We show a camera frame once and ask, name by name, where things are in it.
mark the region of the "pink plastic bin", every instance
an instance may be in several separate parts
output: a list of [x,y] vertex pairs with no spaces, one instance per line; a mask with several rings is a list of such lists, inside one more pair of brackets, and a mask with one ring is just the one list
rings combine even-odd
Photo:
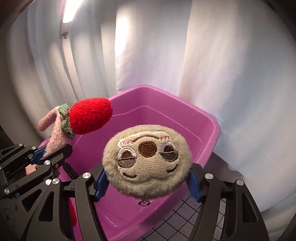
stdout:
[[[220,134],[216,119],[198,107],[158,88],[140,85],[110,98],[113,116],[100,130],[76,136],[73,153],[66,161],[78,175],[89,172],[102,161],[107,142],[118,132],[140,124],[167,126],[180,133],[192,152],[193,162],[202,167],[208,161]],[[60,179],[70,178],[62,168]],[[138,205],[139,200],[126,197],[109,185],[106,195],[95,203],[102,227],[109,241],[133,241],[149,231],[188,191],[184,183],[167,197]],[[79,226],[74,228],[77,241],[82,241]]]

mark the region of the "plush toy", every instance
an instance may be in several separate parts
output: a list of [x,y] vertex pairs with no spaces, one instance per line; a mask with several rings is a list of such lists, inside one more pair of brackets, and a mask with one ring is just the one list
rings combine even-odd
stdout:
[[[112,116],[111,103],[105,98],[91,98],[75,103],[71,108],[63,104],[53,108],[38,123],[38,129],[45,131],[54,123],[44,156],[74,139],[75,134],[86,134],[100,129]],[[26,173],[35,171],[36,165],[26,167]]]
[[121,193],[149,201],[169,195],[186,180],[192,156],[176,131],[139,125],[117,133],[106,145],[107,179]]

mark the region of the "green knitted leaf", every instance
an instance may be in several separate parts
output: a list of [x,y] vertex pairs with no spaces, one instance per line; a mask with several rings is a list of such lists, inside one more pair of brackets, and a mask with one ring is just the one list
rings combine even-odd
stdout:
[[74,132],[71,128],[69,122],[69,106],[67,104],[63,104],[59,106],[59,113],[63,117],[61,122],[61,130],[71,139],[74,140]]

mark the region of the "red fabric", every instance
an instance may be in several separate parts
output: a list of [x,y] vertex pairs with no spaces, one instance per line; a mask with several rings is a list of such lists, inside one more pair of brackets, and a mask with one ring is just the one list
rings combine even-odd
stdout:
[[74,206],[73,206],[73,203],[71,202],[71,200],[69,200],[69,206],[70,206],[70,216],[71,216],[71,220],[72,220],[72,226],[75,227],[77,224],[77,218],[76,218]]
[[79,135],[96,131],[109,121],[112,112],[111,103],[106,98],[81,100],[70,108],[70,125]]

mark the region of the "light fixture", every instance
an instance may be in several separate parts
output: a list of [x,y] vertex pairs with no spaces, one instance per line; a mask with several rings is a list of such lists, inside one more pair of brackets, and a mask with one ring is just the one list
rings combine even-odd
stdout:
[[83,0],[66,0],[63,23],[69,23],[73,20],[82,1]]

